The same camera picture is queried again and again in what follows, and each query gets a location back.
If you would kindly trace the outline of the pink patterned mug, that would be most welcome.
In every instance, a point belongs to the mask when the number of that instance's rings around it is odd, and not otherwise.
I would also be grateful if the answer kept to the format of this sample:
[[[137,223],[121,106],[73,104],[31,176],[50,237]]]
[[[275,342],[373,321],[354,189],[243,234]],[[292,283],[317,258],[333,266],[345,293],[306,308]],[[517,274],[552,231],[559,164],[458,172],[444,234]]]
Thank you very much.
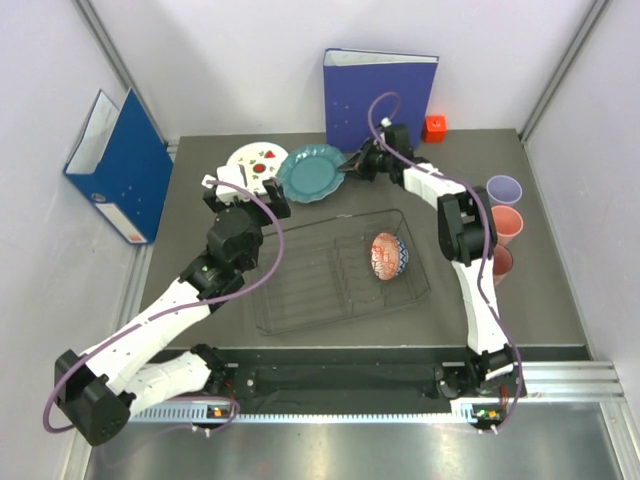
[[[493,280],[498,285],[513,268],[513,256],[504,246],[497,244],[493,253]]]

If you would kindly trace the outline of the blue zigzag patterned bowl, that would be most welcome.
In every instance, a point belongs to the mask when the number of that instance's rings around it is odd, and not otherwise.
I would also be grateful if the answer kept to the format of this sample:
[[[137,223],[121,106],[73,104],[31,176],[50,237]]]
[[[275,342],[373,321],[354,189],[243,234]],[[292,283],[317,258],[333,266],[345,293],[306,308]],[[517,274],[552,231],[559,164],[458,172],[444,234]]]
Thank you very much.
[[[409,261],[409,251],[404,241],[390,232],[381,232],[371,245],[371,267],[382,281],[400,275]]]

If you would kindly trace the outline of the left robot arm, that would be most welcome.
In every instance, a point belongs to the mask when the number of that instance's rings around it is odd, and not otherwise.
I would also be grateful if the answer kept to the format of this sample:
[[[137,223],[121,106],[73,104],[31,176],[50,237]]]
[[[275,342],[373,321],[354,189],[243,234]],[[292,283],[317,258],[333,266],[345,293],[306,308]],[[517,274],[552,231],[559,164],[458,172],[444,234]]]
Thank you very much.
[[[281,220],[291,214],[276,178],[263,183],[258,196],[233,185],[224,200],[224,181],[212,179],[203,198],[216,217],[207,243],[149,307],[116,333],[81,354],[68,350],[54,364],[54,387],[43,411],[49,433],[52,408],[68,419],[91,446],[110,441],[141,411],[187,393],[216,396],[226,387],[227,364],[208,345],[199,344],[164,363],[153,363],[177,336],[222,305],[260,288],[279,265],[247,285],[244,273],[257,268],[262,229],[273,226],[284,236]]]

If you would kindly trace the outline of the black wire dish rack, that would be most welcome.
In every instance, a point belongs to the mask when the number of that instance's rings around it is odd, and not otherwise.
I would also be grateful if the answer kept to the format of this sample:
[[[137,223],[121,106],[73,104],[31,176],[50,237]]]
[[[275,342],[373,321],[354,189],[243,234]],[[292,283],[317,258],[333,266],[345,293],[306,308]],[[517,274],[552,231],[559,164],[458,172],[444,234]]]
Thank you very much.
[[[381,234],[396,238],[400,263],[374,268]],[[426,270],[408,223],[397,209],[339,215],[284,230],[274,275],[251,294],[256,327],[277,335],[358,317],[387,314],[424,300]]]

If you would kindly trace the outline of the small red box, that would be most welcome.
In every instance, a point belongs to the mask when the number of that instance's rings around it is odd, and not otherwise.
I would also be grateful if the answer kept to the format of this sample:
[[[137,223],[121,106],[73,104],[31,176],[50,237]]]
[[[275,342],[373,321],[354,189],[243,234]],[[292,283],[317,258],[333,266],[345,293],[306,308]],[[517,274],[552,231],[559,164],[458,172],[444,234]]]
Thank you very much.
[[[422,139],[425,143],[442,143],[448,133],[447,119],[443,115],[425,118]]]

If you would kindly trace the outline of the pink plastic cup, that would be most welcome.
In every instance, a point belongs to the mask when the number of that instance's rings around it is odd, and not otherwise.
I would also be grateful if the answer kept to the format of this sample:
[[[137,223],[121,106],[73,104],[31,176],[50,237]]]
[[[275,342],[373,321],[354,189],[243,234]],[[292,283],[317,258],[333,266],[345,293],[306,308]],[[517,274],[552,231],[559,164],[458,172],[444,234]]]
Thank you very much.
[[[502,246],[507,246],[522,232],[524,220],[516,209],[507,205],[493,206],[491,211],[498,243]]]

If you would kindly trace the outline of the lavender plastic cup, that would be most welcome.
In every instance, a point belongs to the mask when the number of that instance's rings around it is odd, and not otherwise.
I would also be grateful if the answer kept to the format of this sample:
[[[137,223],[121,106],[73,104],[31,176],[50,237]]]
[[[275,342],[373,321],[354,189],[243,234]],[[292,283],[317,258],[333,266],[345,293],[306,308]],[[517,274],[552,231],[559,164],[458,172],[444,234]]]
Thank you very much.
[[[508,175],[492,176],[486,183],[486,190],[491,205],[513,206],[523,195],[519,181]]]

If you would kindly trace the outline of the purple-blue binder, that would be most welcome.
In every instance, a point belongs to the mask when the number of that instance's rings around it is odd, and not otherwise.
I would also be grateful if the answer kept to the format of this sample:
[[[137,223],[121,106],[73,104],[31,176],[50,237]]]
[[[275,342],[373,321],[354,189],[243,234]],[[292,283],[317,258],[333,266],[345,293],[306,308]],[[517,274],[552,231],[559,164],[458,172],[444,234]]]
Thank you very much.
[[[323,79],[326,142],[351,153],[371,136],[369,121],[389,118],[420,144],[439,58],[431,55],[329,48]]]

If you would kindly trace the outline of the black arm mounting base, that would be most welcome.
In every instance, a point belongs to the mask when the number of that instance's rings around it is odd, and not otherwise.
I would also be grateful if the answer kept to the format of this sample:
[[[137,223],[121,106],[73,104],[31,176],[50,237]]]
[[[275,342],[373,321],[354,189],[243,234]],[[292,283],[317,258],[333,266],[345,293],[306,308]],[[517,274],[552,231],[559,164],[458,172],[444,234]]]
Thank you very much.
[[[226,348],[213,353],[230,372],[235,395],[283,401],[293,395],[346,399],[358,392],[429,399],[491,394],[520,380],[508,346],[475,354],[464,347]]]

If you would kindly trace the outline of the teal plate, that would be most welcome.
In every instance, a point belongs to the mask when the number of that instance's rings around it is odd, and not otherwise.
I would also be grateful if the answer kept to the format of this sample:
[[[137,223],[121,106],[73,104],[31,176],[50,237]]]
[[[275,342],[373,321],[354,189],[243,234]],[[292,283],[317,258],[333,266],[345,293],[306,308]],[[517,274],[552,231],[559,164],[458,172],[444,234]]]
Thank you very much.
[[[289,153],[276,177],[288,200],[309,204],[338,190],[345,178],[339,167],[345,162],[343,153],[333,146],[305,145]]]

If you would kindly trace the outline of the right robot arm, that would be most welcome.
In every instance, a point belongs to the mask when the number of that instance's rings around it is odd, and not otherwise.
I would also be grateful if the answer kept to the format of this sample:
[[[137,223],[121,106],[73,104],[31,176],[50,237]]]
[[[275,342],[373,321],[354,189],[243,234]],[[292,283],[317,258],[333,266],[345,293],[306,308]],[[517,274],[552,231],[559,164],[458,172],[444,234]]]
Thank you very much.
[[[368,181],[387,174],[436,210],[439,247],[454,268],[467,316],[463,383],[478,395],[492,394],[514,372],[518,355],[498,311],[492,274],[497,236],[486,190],[415,156],[408,129],[401,124],[375,130],[338,170]]]

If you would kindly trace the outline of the watermelon pattern plate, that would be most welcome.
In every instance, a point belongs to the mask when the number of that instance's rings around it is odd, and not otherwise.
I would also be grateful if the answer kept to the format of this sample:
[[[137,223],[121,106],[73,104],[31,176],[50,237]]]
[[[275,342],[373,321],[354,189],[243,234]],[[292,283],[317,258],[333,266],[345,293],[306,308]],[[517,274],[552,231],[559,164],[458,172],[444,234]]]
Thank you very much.
[[[276,176],[288,151],[272,142],[253,142],[241,146],[227,159],[227,165],[239,165],[248,191],[256,196],[266,194],[263,182]]]

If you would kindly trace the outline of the blue lever arch binder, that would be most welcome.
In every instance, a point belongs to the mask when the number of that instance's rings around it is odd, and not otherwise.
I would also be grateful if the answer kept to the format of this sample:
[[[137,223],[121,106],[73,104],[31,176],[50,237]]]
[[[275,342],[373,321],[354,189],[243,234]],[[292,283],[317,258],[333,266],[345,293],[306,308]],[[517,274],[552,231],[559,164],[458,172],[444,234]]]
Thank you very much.
[[[118,106],[100,90],[63,174],[128,243],[151,244],[172,169],[136,93]]]

